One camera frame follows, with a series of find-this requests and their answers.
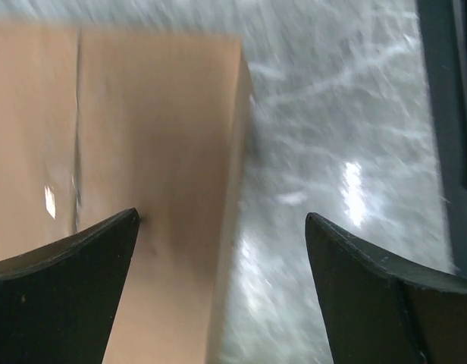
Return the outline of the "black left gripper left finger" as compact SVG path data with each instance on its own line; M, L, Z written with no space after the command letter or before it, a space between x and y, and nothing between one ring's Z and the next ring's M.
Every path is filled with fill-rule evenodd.
M0 363L101 363L138 231L126 209L0 261Z

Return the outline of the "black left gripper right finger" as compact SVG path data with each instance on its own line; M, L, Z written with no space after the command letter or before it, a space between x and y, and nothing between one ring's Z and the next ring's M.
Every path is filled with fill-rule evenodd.
M317 213L309 264L335 363L467 363L467 278L404 259Z

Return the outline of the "plain taped cardboard box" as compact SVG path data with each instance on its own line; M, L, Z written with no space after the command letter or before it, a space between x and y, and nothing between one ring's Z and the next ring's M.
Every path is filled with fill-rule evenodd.
M0 21L0 261L126 209L101 363L217 363L252 81L236 36Z

